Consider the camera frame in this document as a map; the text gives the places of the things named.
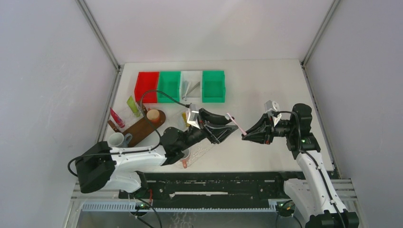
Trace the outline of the clear holder with wooden ends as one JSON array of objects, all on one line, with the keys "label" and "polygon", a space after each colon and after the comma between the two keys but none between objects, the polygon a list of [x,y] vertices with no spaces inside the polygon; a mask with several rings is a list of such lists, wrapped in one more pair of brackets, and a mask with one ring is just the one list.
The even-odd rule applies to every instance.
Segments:
[{"label": "clear holder with wooden ends", "polygon": [[115,113],[121,118],[125,126],[122,128],[120,127],[116,121],[113,119],[111,115],[109,115],[109,121],[111,121],[114,125],[114,128],[118,129],[120,132],[124,132],[127,130],[129,127],[134,125],[136,122],[138,122],[141,118],[143,118],[143,114],[141,113],[141,108],[138,103],[135,103],[135,106],[138,110],[138,114],[133,113],[131,108],[125,104],[123,107],[118,108],[118,109],[113,109]]}]

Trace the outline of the pink toothbrush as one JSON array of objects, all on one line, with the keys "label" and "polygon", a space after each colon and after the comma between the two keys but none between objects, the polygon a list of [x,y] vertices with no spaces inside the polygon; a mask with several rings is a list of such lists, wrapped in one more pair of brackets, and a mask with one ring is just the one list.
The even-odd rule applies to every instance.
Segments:
[{"label": "pink toothbrush", "polygon": [[237,127],[238,129],[241,131],[242,135],[245,136],[247,133],[245,130],[243,130],[240,125],[235,121],[235,118],[230,114],[230,113],[226,113],[226,118],[231,120]]}]

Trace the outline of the green yellow toothpaste tube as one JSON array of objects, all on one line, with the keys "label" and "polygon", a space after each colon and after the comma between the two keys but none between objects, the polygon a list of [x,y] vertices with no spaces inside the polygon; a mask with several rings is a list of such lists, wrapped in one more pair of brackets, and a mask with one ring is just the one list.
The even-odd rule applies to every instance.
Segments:
[{"label": "green yellow toothpaste tube", "polygon": [[137,107],[137,103],[135,102],[132,96],[129,96],[129,98],[126,101],[126,104],[128,105],[128,107],[130,108],[135,117],[140,117],[140,111]]}]

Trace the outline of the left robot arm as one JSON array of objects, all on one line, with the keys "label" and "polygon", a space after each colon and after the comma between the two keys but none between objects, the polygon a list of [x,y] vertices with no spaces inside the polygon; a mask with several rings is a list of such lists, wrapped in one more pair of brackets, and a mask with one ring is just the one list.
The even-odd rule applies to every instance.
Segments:
[{"label": "left robot arm", "polygon": [[143,198],[149,190],[145,170],[176,163],[185,156],[185,150],[204,139],[220,144],[238,129],[229,114],[213,114],[191,106],[186,110],[186,122],[189,124],[186,131],[166,128],[158,145],[121,148],[109,146],[106,141],[97,142],[71,160],[76,167],[80,192],[123,190]]}]

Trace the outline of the red toothpaste tube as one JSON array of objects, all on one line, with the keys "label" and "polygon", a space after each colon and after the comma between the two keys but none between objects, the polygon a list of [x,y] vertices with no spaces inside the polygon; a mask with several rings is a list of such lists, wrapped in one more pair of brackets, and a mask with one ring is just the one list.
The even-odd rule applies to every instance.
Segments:
[{"label": "red toothpaste tube", "polygon": [[110,107],[110,114],[113,118],[113,120],[115,121],[115,123],[120,127],[120,128],[124,128],[125,127],[125,123],[124,121],[120,118],[120,116]]}]

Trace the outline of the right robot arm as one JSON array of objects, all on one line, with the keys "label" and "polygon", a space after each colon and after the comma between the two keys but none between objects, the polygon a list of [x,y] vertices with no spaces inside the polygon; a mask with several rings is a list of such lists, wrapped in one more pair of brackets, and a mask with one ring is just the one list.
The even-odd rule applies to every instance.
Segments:
[{"label": "right robot arm", "polygon": [[356,228],[359,217],[348,211],[340,199],[323,163],[321,148],[311,132],[312,108],[298,103],[283,120],[279,104],[265,103],[265,114],[242,134],[244,141],[271,144],[275,137],[285,137],[288,150],[301,168],[307,186],[301,179],[283,179],[275,184],[275,193],[290,197],[295,212],[305,228]]}]

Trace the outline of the white blue mug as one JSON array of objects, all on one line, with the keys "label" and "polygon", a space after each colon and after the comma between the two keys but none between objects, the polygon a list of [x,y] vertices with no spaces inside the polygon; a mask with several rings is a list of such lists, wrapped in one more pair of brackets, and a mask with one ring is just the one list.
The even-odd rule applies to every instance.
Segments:
[{"label": "white blue mug", "polygon": [[112,147],[127,148],[132,138],[133,136],[130,133],[113,133],[110,135],[107,142]]}]

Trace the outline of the beige cup orange handle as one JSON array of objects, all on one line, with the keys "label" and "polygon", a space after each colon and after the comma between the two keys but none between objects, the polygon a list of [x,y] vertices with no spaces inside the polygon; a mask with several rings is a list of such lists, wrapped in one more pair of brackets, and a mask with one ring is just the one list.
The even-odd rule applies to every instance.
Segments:
[{"label": "beige cup orange handle", "polygon": [[147,111],[146,117],[152,123],[157,123],[160,121],[160,112],[157,109],[150,109]]}]

